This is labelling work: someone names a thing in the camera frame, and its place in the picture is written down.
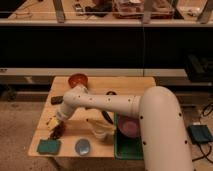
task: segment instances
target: metal lid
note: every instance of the metal lid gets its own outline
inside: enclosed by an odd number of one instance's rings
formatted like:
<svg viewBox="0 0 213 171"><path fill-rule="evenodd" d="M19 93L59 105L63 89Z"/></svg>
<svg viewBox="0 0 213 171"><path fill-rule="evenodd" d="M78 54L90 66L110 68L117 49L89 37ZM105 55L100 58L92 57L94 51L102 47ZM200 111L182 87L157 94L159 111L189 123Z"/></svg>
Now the metal lid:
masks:
<svg viewBox="0 0 213 171"><path fill-rule="evenodd" d="M75 144L75 151L80 155L86 155L90 151L90 143L87 139L80 139Z"/></svg>

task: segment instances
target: orange object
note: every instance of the orange object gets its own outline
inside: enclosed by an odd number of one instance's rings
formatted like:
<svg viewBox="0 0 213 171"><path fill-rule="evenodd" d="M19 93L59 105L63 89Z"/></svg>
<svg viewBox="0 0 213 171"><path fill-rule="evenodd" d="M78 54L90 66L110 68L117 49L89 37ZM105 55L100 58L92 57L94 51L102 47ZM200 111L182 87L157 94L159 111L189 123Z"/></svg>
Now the orange object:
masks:
<svg viewBox="0 0 213 171"><path fill-rule="evenodd" d="M74 74L69 77L68 83L71 88L74 88L78 84L83 84L85 87L87 87L88 77L85 74Z"/></svg>

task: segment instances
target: green container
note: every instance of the green container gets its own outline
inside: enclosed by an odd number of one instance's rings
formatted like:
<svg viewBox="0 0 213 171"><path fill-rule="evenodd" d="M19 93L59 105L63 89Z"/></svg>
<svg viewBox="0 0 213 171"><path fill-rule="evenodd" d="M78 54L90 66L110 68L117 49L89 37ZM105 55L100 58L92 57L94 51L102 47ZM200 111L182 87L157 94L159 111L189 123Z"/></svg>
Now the green container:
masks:
<svg viewBox="0 0 213 171"><path fill-rule="evenodd" d="M117 127L118 117L115 114L115 124ZM129 138L123 135L118 127L114 135L115 158L121 160L142 160L143 150L141 138Z"/></svg>

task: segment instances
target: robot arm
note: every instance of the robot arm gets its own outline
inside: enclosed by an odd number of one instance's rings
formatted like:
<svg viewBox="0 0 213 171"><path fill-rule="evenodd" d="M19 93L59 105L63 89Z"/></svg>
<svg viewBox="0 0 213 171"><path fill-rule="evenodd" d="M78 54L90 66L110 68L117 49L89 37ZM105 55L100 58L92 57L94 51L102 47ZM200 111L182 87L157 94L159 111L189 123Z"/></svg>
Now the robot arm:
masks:
<svg viewBox="0 0 213 171"><path fill-rule="evenodd" d="M69 119L78 107L92 107L139 118L146 171L193 171L179 103L164 87L151 87L143 96L89 94L78 85L64 95L56 117Z"/></svg>

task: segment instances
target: green sponge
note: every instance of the green sponge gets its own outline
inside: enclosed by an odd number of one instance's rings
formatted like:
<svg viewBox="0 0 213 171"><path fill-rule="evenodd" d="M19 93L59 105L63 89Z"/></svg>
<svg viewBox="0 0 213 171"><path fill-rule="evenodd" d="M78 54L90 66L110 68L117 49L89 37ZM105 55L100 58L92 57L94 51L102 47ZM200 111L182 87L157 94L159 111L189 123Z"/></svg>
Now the green sponge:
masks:
<svg viewBox="0 0 213 171"><path fill-rule="evenodd" d="M59 140L40 140L37 152L40 154L58 154L61 146Z"/></svg>

